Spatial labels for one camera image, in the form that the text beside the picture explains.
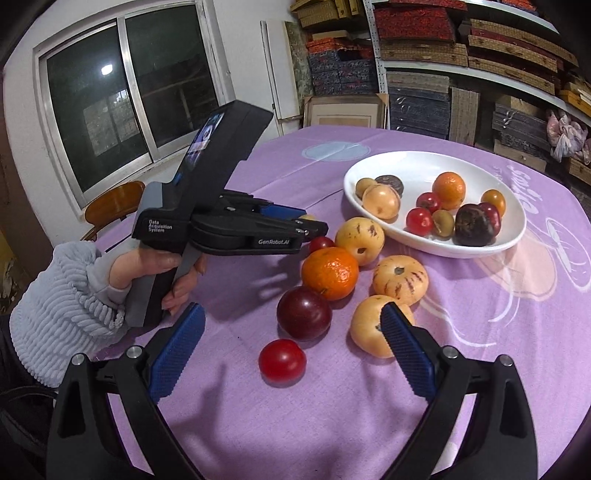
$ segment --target white wall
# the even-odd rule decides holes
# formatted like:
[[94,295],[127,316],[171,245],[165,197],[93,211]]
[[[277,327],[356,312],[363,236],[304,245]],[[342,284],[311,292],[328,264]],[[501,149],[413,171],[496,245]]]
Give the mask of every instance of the white wall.
[[[260,22],[270,18],[293,20],[288,10],[292,0],[213,2],[236,98],[271,109]],[[27,31],[4,70],[4,108],[12,154],[33,211],[53,245],[80,239],[90,225],[69,202],[47,152],[34,95],[33,48],[72,23],[123,3],[57,0]],[[273,122],[262,140],[276,136]],[[146,183],[168,181],[179,161],[177,155],[135,177]]]

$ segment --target blue gripper pad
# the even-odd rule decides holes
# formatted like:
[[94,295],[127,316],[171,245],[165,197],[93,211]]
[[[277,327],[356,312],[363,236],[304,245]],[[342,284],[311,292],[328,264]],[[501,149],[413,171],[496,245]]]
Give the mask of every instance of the blue gripper pad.
[[189,305],[177,320],[172,334],[150,369],[148,393],[154,403],[168,397],[205,331],[205,310],[197,303]]
[[390,302],[382,309],[380,327],[414,394],[430,403],[437,394],[435,367],[395,303]]
[[283,205],[269,205],[261,209],[261,214],[281,220],[293,220],[305,215],[306,211],[300,208],[285,207]]

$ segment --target window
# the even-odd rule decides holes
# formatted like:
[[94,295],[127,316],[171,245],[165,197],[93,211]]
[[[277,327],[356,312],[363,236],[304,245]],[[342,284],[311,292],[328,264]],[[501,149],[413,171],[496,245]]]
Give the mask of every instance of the window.
[[39,56],[48,135],[80,207],[189,145],[229,100],[199,0],[105,20]]

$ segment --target window frame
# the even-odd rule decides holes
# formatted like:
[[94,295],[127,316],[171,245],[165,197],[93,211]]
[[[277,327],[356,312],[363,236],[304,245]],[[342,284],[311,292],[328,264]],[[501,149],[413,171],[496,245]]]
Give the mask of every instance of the window frame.
[[[34,49],[33,71],[35,98],[37,100],[41,129],[62,188],[78,214],[81,215],[83,209],[105,191],[113,188],[137,172],[148,170],[149,168],[162,164],[167,157],[186,148],[196,135],[197,131],[195,130],[161,147],[156,146],[138,89],[134,66],[129,52],[129,41],[125,25],[127,18],[186,5],[194,5],[196,8],[197,20],[201,29],[201,37],[205,47],[207,63],[212,76],[217,101],[220,105],[231,102],[235,99],[235,94],[223,49],[221,33],[219,32],[215,10],[213,9],[213,0],[181,0],[172,2],[170,0],[135,0],[85,18],[48,38]],[[137,118],[139,131],[144,137],[148,151],[140,157],[131,160],[86,191],[83,191],[76,179],[57,126],[47,75],[47,59],[80,40],[84,40],[91,35],[112,27],[117,29],[119,49],[123,59],[132,107]]]

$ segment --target dark purple fruit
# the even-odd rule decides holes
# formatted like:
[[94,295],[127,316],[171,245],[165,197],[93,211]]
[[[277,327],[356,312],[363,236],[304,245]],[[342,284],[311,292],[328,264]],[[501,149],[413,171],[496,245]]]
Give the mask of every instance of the dark purple fruit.
[[491,221],[492,229],[495,231],[495,236],[497,236],[501,231],[501,214],[499,213],[499,209],[488,202],[479,203],[478,206]]
[[465,247],[485,247],[495,237],[495,230],[485,211],[467,203],[456,214],[454,241]]
[[402,197],[402,193],[404,192],[404,185],[402,183],[402,180],[400,180],[398,177],[394,175],[382,175],[381,177],[375,179],[375,181],[377,181],[378,183],[382,183],[384,185],[390,185],[394,190],[396,190],[396,193],[398,193],[398,195]]
[[332,309],[326,298],[308,287],[286,291],[277,305],[277,321],[295,340],[307,342],[330,327]]

